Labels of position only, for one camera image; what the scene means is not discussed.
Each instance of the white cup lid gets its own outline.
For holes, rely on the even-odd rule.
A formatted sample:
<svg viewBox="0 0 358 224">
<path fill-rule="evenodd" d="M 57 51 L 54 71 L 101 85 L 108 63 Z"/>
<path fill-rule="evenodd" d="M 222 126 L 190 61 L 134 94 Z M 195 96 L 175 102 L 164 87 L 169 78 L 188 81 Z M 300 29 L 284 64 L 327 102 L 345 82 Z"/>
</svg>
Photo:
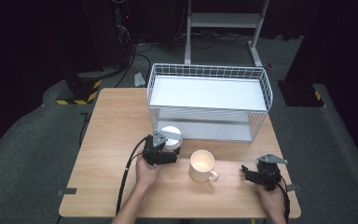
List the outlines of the white cup lid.
<svg viewBox="0 0 358 224">
<path fill-rule="evenodd" d="M 179 133 L 182 134 L 178 128 L 173 127 L 173 126 L 167 126 L 161 129 L 164 132 L 168 132 L 168 133 Z M 179 148 L 182 145 L 182 141 L 178 141 L 175 139 L 171 139 L 168 138 L 167 141 L 165 142 L 165 149 L 167 150 L 175 150 L 177 148 Z"/>
</svg>

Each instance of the black cable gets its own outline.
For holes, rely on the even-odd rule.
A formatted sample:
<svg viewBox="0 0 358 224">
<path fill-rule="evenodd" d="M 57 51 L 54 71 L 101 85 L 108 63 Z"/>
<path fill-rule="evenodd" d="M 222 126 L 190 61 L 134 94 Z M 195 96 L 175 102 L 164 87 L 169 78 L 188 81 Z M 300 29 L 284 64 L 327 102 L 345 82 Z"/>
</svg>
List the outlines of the black cable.
<svg viewBox="0 0 358 224">
<path fill-rule="evenodd" d="M 151 71 L 152 63 L 151 63 L 150 60 L 149 60 L 146 56 L 144 56 L 143 54 L 137 54 L 137 53 L 136 53 L 135 55 L 136 55 L 136 56 L 144 57 L 144 58 L 147 59 L 147 61 L 149 62 L 149 67 L 148 67 L 148 69 L 147 69 L 146 81 L 145 81 L 146 87 L 147 87 L 147 83 L 148 83 L 149 77 L 150 77 L 150 71 Z"/>
<path fill-rule="evenodd" d="M 290 214 L 290 200 L 289 200 L 289 195 L 287 195 L 287 185 L 286 185 L 286 181 L 284 180 L 284 178 L 281 176 L 281 179 L 284 182 L 285 185 L 285 189 L 283 189 L 283 187 L 279 184 L 276 183 L 277 186 L 281 189 L 282 193 L 283 193 L 283 199 L 284 199 L 284 219 L 286 220 L 286 223 L 289 223 L 289 214 Z"/>
<path fill-rule="evenodd" d="M 148 136 L 144 137 L 133 149 L 129 160 L 127 161 L 127 165 L 126 165 L 126 169 L 124 170 L 124 175 L 123 178 L 121 179 L 121 186 L 120 186 L 120 192 L 118 193 L 118 198 L 117 198 L 117 206 L 116 206 L 116 215 L 118 213 L 118 211 L 120 211 L 120 206 L 121 206 L 121 199 L 123 197 L 123 191 L 124 191 L 124 187 L 126 186 L 126 180 L 127 180 L 127 175 L 129 173 L 130 170 L 130 166 L 131 166 L 131 162 L 132 160 L 139 156 L 141 153 L 137 154 L 136 156 L 133 156 L 133 154 L 135 153 L 136 149 L 147 139 Z"/>
<path fill-rule="evenodd" d="M 59 224 L 59 223 L 60 223 L 61 218 L 62 218 L 62 216 L 61 216 L 61 215 L 59 215 L 59 216 L 58 216 L 58 218 L 57 218 L 56 224 Z"/>
<path fill-rule="evenodd" d="M 153 46 L 154 46 L 153 43 L 144 43 L 144 45 L 150 45 L 150 48 L 144 49 L 144 50 L 140 50 L 140 51 L 135 51 L 135 53 L 144 53 L 144 52 L 147 52 L 147 51 L 151 50 L 151 49 L 153 48 Z"/>
<path fill-rule="evenodd" d="M 123 80 L 124 76 L 126 76 L 127 73 L 130 71 L 134 59 L 135 59 L 135 55 L 132 55 L 131 62 L 130 62 L 130 64 L 129 64 L 128 68 L 126 69 L 126 72 L 123 74 L 123 76 L 121 77 L 121 79 L 118 81 L 118 83 L 116 84 L 115 88 L 116 88 L 116 87 L 120 84 L 120 82 Z"/>
<path fill-rule="evenodd" d="M 91 115 L 89 115 L 89 113 L 80 113 L 80 115 L 85 115 L 84 119 L 83 119 L 83 122 L 84 122 L 83 127 L 81 128 L 80 136 L 79 136 L 79 146 L 81 147 L 81 143 L 82 143 L 82 140 L 83 140 L 83 132 L 86 129 L 86 125 L 90 121 Z"/>
</svg>

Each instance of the white shelf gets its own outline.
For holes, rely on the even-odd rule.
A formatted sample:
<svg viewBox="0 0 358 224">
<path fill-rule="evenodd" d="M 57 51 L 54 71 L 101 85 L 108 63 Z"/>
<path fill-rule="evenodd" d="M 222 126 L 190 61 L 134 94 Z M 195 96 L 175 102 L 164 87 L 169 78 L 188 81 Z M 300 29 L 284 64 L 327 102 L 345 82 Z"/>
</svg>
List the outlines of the white shelf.
<svg viewBox="0 0 358 224">
<path fill-rule="evenodd" d="M 256 28 L 260 14 L 197 13 L 191 14 L 192 27 Z"/>
<path fill-rule="evenodd" d="M 157 76 L 150 107 L 174 106 L 267 110 L 257 79 Z"/>
<path fill-rule="evenodd" d="M 188 0 L 187 37 L 185 48 L 185 64 L 191 64 L 191 28 L 192 27 L 224 27 L 255 29 L 249 49 L 256 67 L 262 67 L 255 45 L 266 16 L 269 0 L 264 0 L 260 13 L 200 13 L 191 11 L 191 0 Z"/>
</svg>

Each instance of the wire rack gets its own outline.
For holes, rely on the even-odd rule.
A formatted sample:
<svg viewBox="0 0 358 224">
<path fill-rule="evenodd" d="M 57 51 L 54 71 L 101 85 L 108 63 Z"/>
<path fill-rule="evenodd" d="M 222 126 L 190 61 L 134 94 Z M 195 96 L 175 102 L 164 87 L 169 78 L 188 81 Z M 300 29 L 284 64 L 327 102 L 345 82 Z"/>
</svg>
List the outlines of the wire rack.
<svg viewBox="0 0 358 224">
<path fill-rule="evenodd" d="M 147 86 L 153 127 L 176 126 L 184 138 L 253 141 L 272 98 L 259 67 L 155 63 Z"/>
</svg>

